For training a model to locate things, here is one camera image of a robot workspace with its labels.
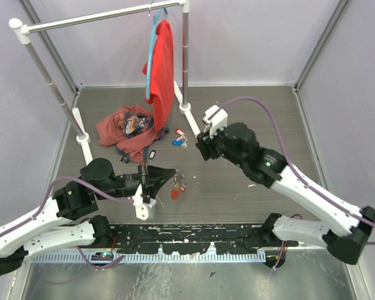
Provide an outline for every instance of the red shirt on hanger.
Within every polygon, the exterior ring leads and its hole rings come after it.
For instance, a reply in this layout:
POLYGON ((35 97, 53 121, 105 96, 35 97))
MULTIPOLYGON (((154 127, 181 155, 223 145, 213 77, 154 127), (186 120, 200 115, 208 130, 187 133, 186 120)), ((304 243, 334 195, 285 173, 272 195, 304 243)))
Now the red shirt on hanger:
MULTIPOLYGON (((171 26, 167 20, 156 28, 157 40, 152 52, 150 99, 154 106, 154 127, 160 131, 167 121, 174 101, 174 42, 171 26)), ((143 73, 147 72, 147 63, 143 73)))

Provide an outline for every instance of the clothes hanger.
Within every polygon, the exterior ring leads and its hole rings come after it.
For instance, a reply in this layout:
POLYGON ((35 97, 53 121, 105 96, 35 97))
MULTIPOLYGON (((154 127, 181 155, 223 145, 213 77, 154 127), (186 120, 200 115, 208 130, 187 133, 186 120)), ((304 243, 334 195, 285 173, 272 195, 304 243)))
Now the clothes hanger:
MULTIPOLYGON (((164 8, 163 10, 164 10, 164 20, 166 20, 168 17, 168 11, 166 8, 164 8)), ((161 15, 161 11, 162 9, 160 9, 156 13, 153 24, 152 24, 152 29, 151 29, 149 54, 147 57, 147 70, 146 70, 146 99, 150 99, 151 62, 153 60, 154 37, 156 36, 156 29, 157 29, 160 15, 161 15)))

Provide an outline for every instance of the clothing rack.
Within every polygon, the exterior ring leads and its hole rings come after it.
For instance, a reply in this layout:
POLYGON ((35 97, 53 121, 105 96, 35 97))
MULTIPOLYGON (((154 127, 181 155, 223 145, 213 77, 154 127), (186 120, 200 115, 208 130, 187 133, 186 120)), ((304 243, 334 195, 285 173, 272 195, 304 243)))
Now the clothing rack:
POLYGON ((170 0, 162 2, 153 2, 151 4, 134 6, 130 8, 117 9, 115 11, 102 12, 99 14, 92 14, 82 17, 74 17, 67 20, 55 21, 49 23, 40 23, 26 25, 19 19, 11 19, 9 26, 14 30, 21 44, 25 45, 28 53, 33 58, 37 68, 40 70, 42 76, 45 78, 47 84, 50 86, 58 103, 62 107, 66 117, 71 123, 72 128, 75 130, 77 136, 76 141, 81 145, 86 164, 89 164, 93 158, 89 147, 90 136, 85 131, 82 117, 78 108, 71 110, 67 105, 65 99, 59 92, 55 82, 48 73, 45 65, 37 54, 34 46, 32 45, 29 35, 38 33, 39 31, 46 31, 66 26, 72 26, 82 23, 88 23, 103 19, 115 18, 125 16, 127 14, 141 13, 143 11, 150 11, 161 8, 168 8, 171 6, 182 6, 182 92, 180 91, 176 81, 174 81, 174 93, 179 102, 179 111, 186 116, 186 119, 193 131, 194 136, 200 133, 200 129, 196 124, 191 112, 191 105, 188 103, 188 49, 189 49, 189 11, 190 0, 170 0))

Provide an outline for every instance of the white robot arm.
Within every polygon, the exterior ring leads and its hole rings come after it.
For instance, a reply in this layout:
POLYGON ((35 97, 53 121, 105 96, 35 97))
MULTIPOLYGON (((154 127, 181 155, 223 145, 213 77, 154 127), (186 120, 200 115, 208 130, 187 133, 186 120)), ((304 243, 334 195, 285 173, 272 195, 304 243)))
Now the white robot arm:
POLYGON ((107 245, 114 234, 104 216, 94 216, 73 226, 64 225, 97 211, 97 200, 106 199, 103 193, 110 198, 129 198, 137 218, 151 219, 155 214, 157 192, 175 174, 175 169, 138 166, 137 173, 116 176, 107 159, 92 160, 81 169, 81 178, 74 179, 79 182, 67 183, 42 206, 0 226, 0 275, 47 252, 73 246, 107 245))
POLYGON ((226 158, 241 168, 250 180, 291 198, 321 220, 305 221, 271 214, 262 225, 264 238, 321 246, 339 260, 356 264, 372 227, 355 216, 374 223, 375 209, 360 208, 339 199, 307 178, 296 166, 289 165, 283 155, 261 147, 255 133, 244 123, 227 126, 227 120, 227 113, 217 106, 206 111, 203 118, 206 128, 197 136, 196 144, 204 160, 226 158))

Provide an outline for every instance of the keychain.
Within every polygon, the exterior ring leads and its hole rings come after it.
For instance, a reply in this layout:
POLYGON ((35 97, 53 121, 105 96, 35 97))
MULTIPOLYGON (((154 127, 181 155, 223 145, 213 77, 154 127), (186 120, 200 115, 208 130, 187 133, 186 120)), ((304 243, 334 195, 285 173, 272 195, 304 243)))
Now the keychain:
POLYGON ((186 135, 186 133, 182 129, 179 129, 179 128, 177 128, 175 132, 178 133, 180 136, 175 141, 172 142, 172 145, 186 148, 188 146, 187 144, 188 136, 186 135))
POLYGON ((176 200, 179 197, 180 192, 184 193, 186 191, 186 186, 184 184, 185 176, 183 172, 176 170, 172 183, 174 184, 174 187, 171 192, 171 198, 172 200, 176 200))

